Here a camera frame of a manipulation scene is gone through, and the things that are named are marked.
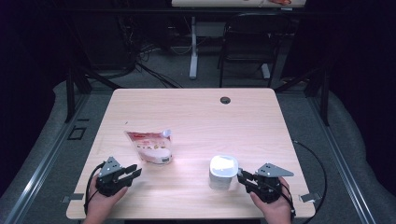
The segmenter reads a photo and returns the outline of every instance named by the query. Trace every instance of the chair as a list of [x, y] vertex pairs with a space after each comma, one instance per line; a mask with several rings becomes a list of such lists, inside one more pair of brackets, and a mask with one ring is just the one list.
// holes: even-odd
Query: chair
[[224, 62], [264, 63], [272, 65], [267, 87], [271, 86], [281, 41], [290, 28], [290, 20], [282, 15], [242, 13], [231, 17], [224, 26], [219, 56], [219, 86], [222, 87]]

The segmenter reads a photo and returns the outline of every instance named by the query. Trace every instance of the white cup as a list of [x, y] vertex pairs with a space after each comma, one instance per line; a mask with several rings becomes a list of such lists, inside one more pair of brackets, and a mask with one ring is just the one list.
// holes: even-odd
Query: white cup
[[238, 161], [232, 156], [218, 155], [212, 158], [209, 168], [209, 186], [227, 190], [238, 173]]

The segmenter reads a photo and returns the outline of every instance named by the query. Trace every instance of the table top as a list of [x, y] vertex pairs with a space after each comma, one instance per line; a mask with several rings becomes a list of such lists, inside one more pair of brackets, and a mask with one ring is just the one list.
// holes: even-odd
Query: table top
[[172, 0], [173, 7], [304, 7], [306, 0], [290, 0], [282, 6], [270, 0]]
[[[229, 97], [228, 104], [220, 101]], [[172, 130], [173, 160], [165, 166], [141, 161], [124, 131]], [[113, 156], [142, 174], [115, 205], [120, 219], [259, 218], [245, 186], [234, 177], [229, 190], [209, 187], [216, 155], [235, 157], [254, 173], [267, 162], [294, 173], [290, 184], [297, 217], [312, 217], [308, 193], [276, 95], [271, 89], [120, 89], [113, 93], [75, 193], [84, 193], [93, 169]], [[85, 217], [84, 201], [71, 201], [67, 216]]]

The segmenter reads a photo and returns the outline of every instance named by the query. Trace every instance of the round hole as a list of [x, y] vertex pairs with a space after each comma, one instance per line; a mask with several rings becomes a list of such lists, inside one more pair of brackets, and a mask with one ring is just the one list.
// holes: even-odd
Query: round hole
[[227, 97], [227, 96], [223, 96], [223, 97], [220, 98], [220, 101], [221, 101], [222, 104], [227, 105], [227, 104], [229, 104], [231, 102], [231, 99], [229, 97]]

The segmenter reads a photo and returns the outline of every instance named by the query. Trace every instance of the snack bag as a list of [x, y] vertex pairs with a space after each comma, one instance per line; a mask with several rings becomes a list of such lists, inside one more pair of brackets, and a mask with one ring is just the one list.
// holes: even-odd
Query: snack bag
[[142, 161], [167, 164], [172, 160], [171, 131], [162, 133], [134, 133], [125, 131]]

